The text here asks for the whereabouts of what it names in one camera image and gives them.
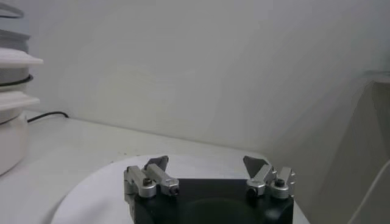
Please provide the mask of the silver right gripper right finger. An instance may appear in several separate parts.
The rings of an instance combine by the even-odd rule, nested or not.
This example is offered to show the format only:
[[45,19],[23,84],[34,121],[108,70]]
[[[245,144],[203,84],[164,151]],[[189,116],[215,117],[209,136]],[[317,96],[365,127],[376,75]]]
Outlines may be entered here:
[[290,167],[283,167],[277,172],[263,159],[245,156],[244,165],[250,176],[246,181],[247,196],[259,198],[269,191],[271,197],[284,200],[294,197],[296,174]]

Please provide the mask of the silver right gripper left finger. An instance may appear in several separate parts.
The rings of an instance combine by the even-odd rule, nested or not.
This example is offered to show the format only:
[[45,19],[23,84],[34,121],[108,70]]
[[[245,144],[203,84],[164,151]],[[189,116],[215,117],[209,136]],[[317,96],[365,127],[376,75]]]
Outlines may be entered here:
[[130,203],[136,196],[153,198],[157,188],[167,196],[179,194],[179,180],[169,176],[165,170],[169,157],[151,158],[142,169],[138,166],[128,166],[124,171],[124,199]]

